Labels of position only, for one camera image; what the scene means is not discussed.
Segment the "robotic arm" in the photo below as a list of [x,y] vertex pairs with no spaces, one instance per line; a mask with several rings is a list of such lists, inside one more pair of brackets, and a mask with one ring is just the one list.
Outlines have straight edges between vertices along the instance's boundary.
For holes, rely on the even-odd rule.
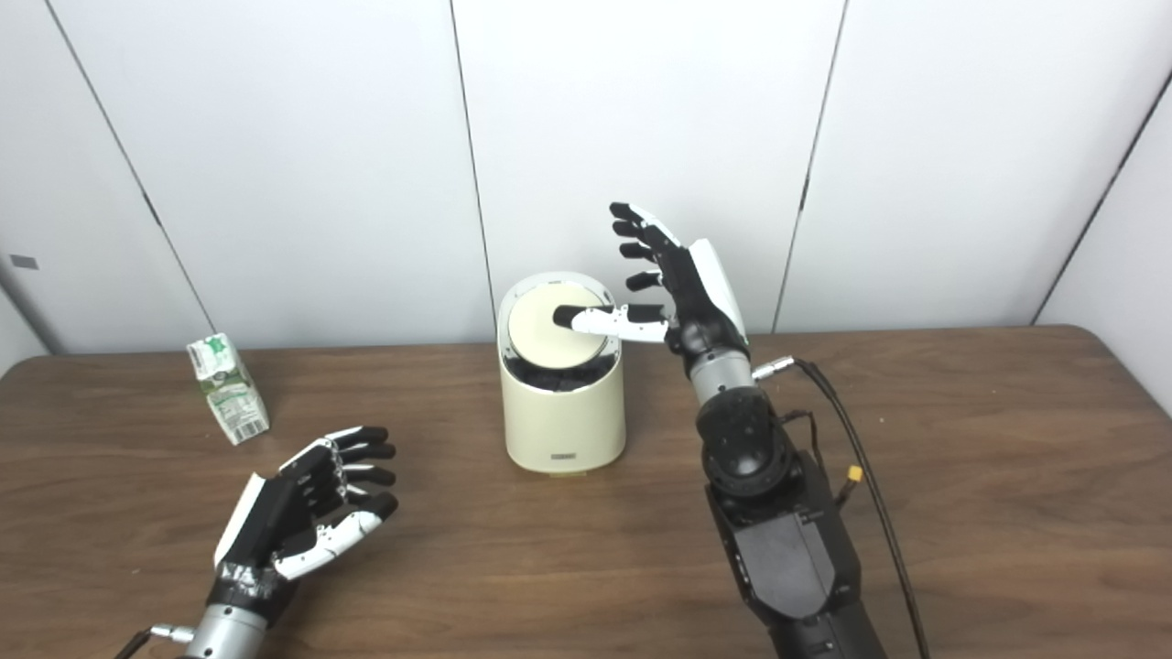
[[627,258],[659,269],[627,287],[661,285],[662,306],[561,306],[554,322],[579,332],[665,341],[683,359],[700,402],[696,429],[708,477],[709,508],[741,596],[765,624],[785,659],[886,659],[860,600],[861,568],[819,462],[790,441],[757,380],[795,364],[786,358],[756,372],[744,324],[720,259],[708,240],[683,246],[654,216],[611,204],[614,232],[636,242]]
[[[151,636],[186,645],[184,659],[252,659],[301,577],[357,544],[398,507],[388,491],[395,475],[366,460],[389,460],[384,428],[356,427],[312,442],[264,478],[253,474],[216,546],[216,577],[196,629],[156,625],[118,654],[132,654]],[[329,516],[346,507],[354,508]]]

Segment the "green and white carton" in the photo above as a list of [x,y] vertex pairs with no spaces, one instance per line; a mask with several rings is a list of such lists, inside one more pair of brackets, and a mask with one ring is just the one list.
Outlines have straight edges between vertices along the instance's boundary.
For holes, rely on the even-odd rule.
[[233,443],[268,429],[268,412],[240,354],[226,334],[213,334],[188,346],[199,388],[207,396],[216,421]]

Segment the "cream trash can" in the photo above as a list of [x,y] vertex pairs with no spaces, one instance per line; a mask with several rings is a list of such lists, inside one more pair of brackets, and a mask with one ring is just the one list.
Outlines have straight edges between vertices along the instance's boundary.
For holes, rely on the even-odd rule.
[[505,293],[497,318],[505,446],[525,469],[586,471],[622,453],[622,342],[553,324],[558,305],[613,304],[601,284],[575,272],[534,274]]

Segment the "silver connector plug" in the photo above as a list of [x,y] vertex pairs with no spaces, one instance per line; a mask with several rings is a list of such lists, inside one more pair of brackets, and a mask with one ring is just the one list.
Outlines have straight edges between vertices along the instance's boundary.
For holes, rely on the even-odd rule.
[[191,639],[196,638],[196,630],[177,625],[155,625],[150,629],[150,636],[165,638],[179,645],[188,645],[191,643]]
[[777,375],[782,371],[793,366],[792,356],[783,356],[781,359],[775,359],[774,361],[762,364],[757,368],[752,369],[752,379],[755,382],[761,382],[762,380],[768,380],[774,375]]

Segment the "trash can lid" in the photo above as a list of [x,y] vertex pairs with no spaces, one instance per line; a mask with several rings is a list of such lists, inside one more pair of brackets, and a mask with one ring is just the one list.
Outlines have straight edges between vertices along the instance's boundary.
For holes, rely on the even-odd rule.
[[509,314],[509,338],[517,353],[543,368],[580,366],[602,349],[606,337],[582,334],[553,324],[559,305],[597,306],[602,300],[586,288],[557,281],[523,294]]

